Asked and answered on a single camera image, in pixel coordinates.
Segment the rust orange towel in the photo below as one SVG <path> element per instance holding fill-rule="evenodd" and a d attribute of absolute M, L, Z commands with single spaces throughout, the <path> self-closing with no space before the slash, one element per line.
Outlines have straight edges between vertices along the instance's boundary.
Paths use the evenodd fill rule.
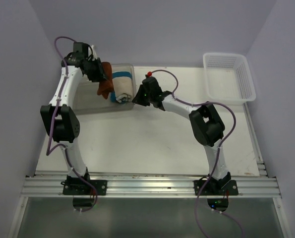
<path fill-rule="evenodd" d="M 112 66 L 109 62 L 102 62 L 102 66 L 107 79 L 99 83 L 97 95 L 102 96 L 104 99 L 107 99 L 109 94 L 114 91 L 112 80 Z"/>

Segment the blue beige Doraemon towel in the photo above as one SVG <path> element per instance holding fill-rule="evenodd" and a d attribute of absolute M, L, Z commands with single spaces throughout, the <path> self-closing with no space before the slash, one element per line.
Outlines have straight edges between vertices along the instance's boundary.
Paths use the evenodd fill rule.
<path fill-rule="evenodd" d="M 130 103 L 133 99 L 132 74 L 128 71 L 117 71 L 112 73 L 114 91 L 110 94 L 113 103 Z"/>

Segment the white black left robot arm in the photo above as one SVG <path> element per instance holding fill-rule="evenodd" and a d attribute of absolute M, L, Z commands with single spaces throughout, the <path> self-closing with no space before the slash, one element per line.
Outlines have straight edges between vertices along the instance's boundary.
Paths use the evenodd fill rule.
<path fill-rule="evenodd" d="M 77 87 L 87 76 L 89 81 L 107 85 L 112 79 L 109 62 L 99 58 L 89 61 L 83 53 L 70 53 L 61 62 L 60 80 L 48 105 L 41 106 L 40 114 L 49 136 L 46 154 L 60 148 L 67 165 L 67 177 L 62 182 L 65 195 L 97 195 L 95 182 L 91 181 L 78 145 L 80 122 L 72 104 Z"/>

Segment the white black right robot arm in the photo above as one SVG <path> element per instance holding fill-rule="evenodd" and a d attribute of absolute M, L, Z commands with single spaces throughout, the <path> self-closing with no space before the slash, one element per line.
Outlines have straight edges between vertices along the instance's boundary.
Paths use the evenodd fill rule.
<path fill-rule="evenodd" d="M 190 121 L 193 135 L 198 143 L 204 146 L 209 164 L 209 177 L 201 185 L 202 194 L 222 194 L 231 180 L 225 160 L 219 162 L 221 142 L 224 138 L 225 126 L 217 110 L 211 103 L 200 107 L 186 105 L 175 99 L 171 92 L 162 91 L 160 86 L 141 84 L 133 103 L 141 106 L 154 106 L 162 111 L 172 112 Z"/>

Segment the grey translucent plastic bin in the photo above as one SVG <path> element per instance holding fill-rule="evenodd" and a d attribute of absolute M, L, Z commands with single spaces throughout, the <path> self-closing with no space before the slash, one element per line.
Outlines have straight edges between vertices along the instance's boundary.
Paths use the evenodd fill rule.
<path fill-rule="evenodd" d="M 113 64 L 112 65 L 113 78 L 119 80 L 122 77 L 129 79 L 132 86 L 133 95 L 136 94 L 136 82 L 134 67 L 131 64 Z M 113 100 L 114 94 L 110 93 L 107 99 L 97 95 L 99 88 L 98 82 L 91 82 L 87 76 L 83 76 L 79 83 L 74 101 L 73 111 L 77 115 L 117 112 L 131 110 L 134 106 L 132 101 L 119 103 Z"/>

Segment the white plastic mesh basket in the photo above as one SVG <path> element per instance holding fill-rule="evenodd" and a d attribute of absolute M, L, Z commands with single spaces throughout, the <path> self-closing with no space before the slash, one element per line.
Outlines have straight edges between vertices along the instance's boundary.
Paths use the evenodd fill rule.
<path fill-rule="evenodd" d="M 205 53 L 203 66 L 206 93 L 212 101 L 242 105 L 256 99 L 253 79 L 245 56 Z"/>

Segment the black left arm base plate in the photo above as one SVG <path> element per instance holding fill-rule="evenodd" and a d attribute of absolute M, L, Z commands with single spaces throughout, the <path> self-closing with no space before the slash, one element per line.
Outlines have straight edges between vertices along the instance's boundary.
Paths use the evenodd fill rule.
<path fill-rule="evenodd" d="M 93 194 L 94 190 L 92 187 L 95 187 L 96 194 L 104 196 L 106 195 L 108 181 L 93 179 L 88 181 L 90 185 L 86 184 L 79 178 L 71 178 L 71 180 L 66 179 L 61 182 L 63 185 L 63 195 L 90 195 Z"/>

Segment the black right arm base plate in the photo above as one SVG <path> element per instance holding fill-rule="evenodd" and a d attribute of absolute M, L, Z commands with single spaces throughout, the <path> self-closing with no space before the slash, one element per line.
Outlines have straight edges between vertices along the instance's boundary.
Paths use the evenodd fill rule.
<path fill-rule="evenodd" d="M 194 180 L 194 192 L 195 195 L 199 194 L 202 186 L 206 183 L 207 178 L 202 177 L 200 179 Z M 220 179 L 216 180 L 211 178 L 204 188 L 200 192 L 201 196 L 223 196 L 223 195 L 231 195 L 237 196 L 239 195 L 237 183 L 233 179 Z"/>

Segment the aluminium extrusion rail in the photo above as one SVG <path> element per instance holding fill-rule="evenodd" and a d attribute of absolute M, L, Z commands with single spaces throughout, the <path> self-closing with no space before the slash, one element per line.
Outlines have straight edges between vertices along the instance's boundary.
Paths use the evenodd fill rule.
<path fill-rule="evenodd" d="M 91 173 L 92 179 L 107 181 L 106 198 L 194 198 L 194 175 L 109 174 Z M 22 197 L 63 197 L 66 175 L 62 172 L 41 172 L 26 178 Z M 275 178 L 234 177 L 237 198 L 280 198 Z"/>

